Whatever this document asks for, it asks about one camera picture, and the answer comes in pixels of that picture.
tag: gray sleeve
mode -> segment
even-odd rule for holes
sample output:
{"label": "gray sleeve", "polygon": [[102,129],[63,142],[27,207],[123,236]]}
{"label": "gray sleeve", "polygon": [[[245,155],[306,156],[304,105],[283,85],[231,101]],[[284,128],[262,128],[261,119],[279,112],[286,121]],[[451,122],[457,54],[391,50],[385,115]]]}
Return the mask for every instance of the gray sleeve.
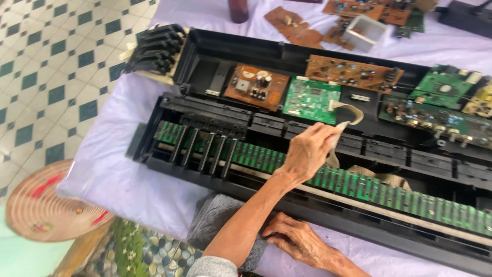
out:
{"label": "gray sleeve", "polygon": [[237,277],[238,268],[231,261],[214,257],[204,256],[195,261],[188,271],[186,277]]}

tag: green circuit board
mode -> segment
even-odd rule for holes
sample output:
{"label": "green circuit board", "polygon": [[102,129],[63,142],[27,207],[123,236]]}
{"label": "green circuit board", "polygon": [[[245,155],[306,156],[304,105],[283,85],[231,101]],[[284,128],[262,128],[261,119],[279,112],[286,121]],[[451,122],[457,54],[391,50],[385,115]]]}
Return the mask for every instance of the green circuit board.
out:
{"label": "green circuit board", "polygon": [[411,99],[447,108],[459,108],[458,101],[481,78],[475,71],[435,65],[410,94]]}
{"label": "green circuit board", "polygon": [[[155,134],[158,141],[175,145],[183,126],[161,121]],[[183,149],[186,149],[191,132],[185,136]],[[201,132],[195,141],[193,150],[203,153],[209,141],[210,134]],[[215,155],[214,144],[209,157]],[[226,159],[226,153],[232,145],[232,139],[227,139],[221,159]],[[285,161],[286,154],[238,141],[232,156],[232,163],[272,174]],[[323,166],[314,178],[305,185],[316,187],[341,196],[354,198],[368,204],[397,210],[403,214],[419,216],[427,221],[435,221],[454,228],[474,232],[482,236],[492,237],[492,214],[477,210],[474,207],[425,195],[419,192],[405,190],[399,187],[380,183],[379,179],[346,171],[339,168]]]}
{"label": "green circuit board", "polygon": [[340,100],[340,85],[306,77],[291,78],[283,113],[334,125],[336,112],[330,101]]}
{"label": "green circuit board", "polygon": [[408,16],[405,25],[398,26],[397,37],[410,38],[413,32],[424,33],[424,13],[423,11],[413,8]]}
{"label": "green circuit board", "polygon": [[492,149],[492,120],[389,95],[381,107],[381,119]]}

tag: brown bottle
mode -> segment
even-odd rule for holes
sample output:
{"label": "brown bottle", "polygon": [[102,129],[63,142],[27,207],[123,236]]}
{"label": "brown bottle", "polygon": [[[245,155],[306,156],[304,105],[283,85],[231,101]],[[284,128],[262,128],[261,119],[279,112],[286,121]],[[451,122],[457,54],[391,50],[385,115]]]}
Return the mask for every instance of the brown bottle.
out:
{"label": "brown bottle", "polygon": [[243,23],[249,18],[247,0],[229,0],[229,12],[234,23]]}

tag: cloth rag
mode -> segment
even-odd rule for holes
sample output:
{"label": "cloth rag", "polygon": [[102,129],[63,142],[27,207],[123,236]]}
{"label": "cloth rag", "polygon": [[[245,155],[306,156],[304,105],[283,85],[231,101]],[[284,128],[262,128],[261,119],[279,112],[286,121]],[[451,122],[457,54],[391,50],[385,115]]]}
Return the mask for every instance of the cloth rag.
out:
{"label": "cloth rag", "polygon": [[[186,241],[194,248],[205,250],[225,223],[243,205],[244,202],[223,194],[210,195],[203,206],[197,208]],[[257,234],[251,252],[238,270],[255,270],[267,245],[267,241]]]}

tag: circuit board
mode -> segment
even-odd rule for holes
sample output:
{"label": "circuit board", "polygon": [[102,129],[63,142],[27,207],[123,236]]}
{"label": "circuit board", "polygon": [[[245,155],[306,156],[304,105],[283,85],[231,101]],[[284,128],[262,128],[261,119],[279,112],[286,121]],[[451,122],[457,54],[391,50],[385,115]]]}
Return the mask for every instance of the circuit board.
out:
{"label": "circuit board", "polygon": [[492,116],[492,81],[475,93],[462,112],[487,118]]}
{"label": "circuit board", "polygon": [[[163,144],[175,145],[182,130],[182,125],[161,121],[154,137]],[[191,137],[190,133],[188,132],[188,136],[184,138],[183,149],[187,148]],[[209,142],[209,135],[197,137],[191,149],[194,152],[203,153],[203,149]],[[218,143],[212,143],[209,157],[215,156],[217,145]],[[223,149],[229,149],[231,145],[233,145],[233,140],[228,138]],[[227,159],[227,152],[229,151],[220,153],[222,160]],[[232,151],[231,163],[273,174],[285,162],[285,158],[286,154],[284,153],[237,141]],[[457,202],[385,185],[373,177],[323,166],[304,185],[336,193],[372,206],[393,209],[401,214],[418,216],[421,220],[492,237],[492,214]]]}
{"label": "circuit board", "polygon": [[329,0],[323,9],[323,13],[348,17],[357,17],[363,14],[369,18],[378,20],[383,13],[384,5],[377,4],[377,2]]}
{"label": "circuit board", "polygon": [[336,111],[330,103],[340,100],[340,85],[297,76],[290,81],[283,113],[334,125]]}
{"label": "circuit board", "polygon": [[492,121],[459,111],[385,96],[379,118],[432,132],[436,139],[460,141],[462,147],[469,143],[492,149]]}
{"label": "circuit board", "polygon": [[403,75],[399,68],[386,68],[316,55],[309,56],[305,76],[318,81],[337,82],[381,93],[390,93]]}
{"label": "circuit board", "polygon": [[410,16],[406,20],[406,24],[404,26],[398,26],[397,28],[397,37],[402,38],[410,38],[413,32],[424,33],[424,13],[417,9],[413,8]]}
{"label": "circuit board", "polygon": [[309,29],[309,23],[303,22],[302,17],[297,13],[278,6],[265,14],[265,19],[292,44],[322,49],[319,42],[323,35],[316,30]]}
{"label": "circuit board", "polygon": [[457,108],[460,98],[482,78],[482,74],[454,66],[435,65],[410,94],[417,103]]}
{"label": "circuit board", "polygon": [[414,0],[385,0],[381,20],[385,23],[403,26],[412,12]]}
{"label": "circuit board", "polygon": [[355,46],[348,43],[341,37],[351,21],[351,17],[340,17],[337,20],[338,26],[331,27],[330,30],[328,30],[328,32],[323,36],[323,41],[327,43],[335,43],[350,51],[354,50]]}
{"label": "circuit board", "polygon": [[285,75],[238,64],[224,96],[277,111],[288,81]]}

